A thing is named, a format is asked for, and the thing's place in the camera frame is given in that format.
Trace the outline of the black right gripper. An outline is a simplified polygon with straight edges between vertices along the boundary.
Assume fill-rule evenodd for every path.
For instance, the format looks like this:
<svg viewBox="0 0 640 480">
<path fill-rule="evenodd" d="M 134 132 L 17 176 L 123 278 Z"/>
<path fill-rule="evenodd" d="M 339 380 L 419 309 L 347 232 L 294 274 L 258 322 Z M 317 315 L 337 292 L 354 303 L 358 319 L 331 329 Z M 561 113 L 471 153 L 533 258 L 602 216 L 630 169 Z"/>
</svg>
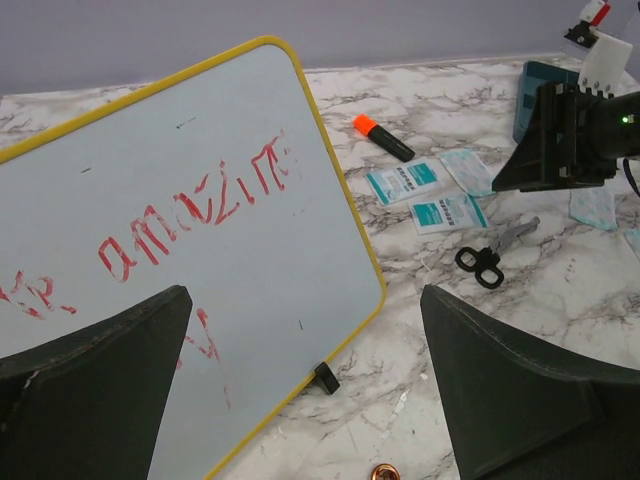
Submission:
<svg viewBox="0 0 640 480">
<path fill-rule="evenodd" d="M 529 126 L 492 182 L 495 192 L 601 186 L 620 158 L 639 158 L 639 93 L 622 96 L 547 82 Z"/>
</svg>

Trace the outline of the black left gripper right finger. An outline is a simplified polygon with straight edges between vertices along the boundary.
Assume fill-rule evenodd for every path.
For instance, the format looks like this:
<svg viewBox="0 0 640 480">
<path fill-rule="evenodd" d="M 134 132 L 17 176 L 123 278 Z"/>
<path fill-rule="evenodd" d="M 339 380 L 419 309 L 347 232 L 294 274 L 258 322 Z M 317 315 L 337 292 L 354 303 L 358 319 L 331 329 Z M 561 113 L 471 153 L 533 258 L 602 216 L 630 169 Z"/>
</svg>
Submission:
<svg viewBox="0 0 640 480">
<path fill-rule="evenodd" d="M 636 479 L 639 373 L 424 287 L 420 307 L 463 479 Z"/>
</svg>

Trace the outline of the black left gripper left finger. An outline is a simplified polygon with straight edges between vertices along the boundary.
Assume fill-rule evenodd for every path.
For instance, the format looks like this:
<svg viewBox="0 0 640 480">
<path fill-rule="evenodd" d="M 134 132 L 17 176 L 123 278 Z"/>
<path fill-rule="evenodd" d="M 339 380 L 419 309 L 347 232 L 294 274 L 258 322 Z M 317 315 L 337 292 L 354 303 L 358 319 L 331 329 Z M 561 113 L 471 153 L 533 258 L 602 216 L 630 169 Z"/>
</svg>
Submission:
<svg viewBox="0 0 640 480">
<path fill-rule="evenodd" d="M 2 358 L 2 478 L 146 478 L 191 310 L 174 285 Z"/>
</svg>

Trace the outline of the white dressing packet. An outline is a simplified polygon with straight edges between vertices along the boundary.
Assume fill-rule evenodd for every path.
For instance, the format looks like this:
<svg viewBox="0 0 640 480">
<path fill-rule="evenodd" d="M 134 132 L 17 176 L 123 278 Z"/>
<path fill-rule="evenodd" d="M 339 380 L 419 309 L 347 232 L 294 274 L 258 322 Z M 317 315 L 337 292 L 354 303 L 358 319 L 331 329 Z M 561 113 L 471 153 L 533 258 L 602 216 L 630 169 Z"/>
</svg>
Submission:
<svg viewBox="0 0 640 480">
<path fill-rule="evenodd" d="M 450 150 L 440 153 L 438 158 L 467 194 L 477 198 L 494 194 L 492 188 L 494 175 L 472 150 Z"/>
</svg>

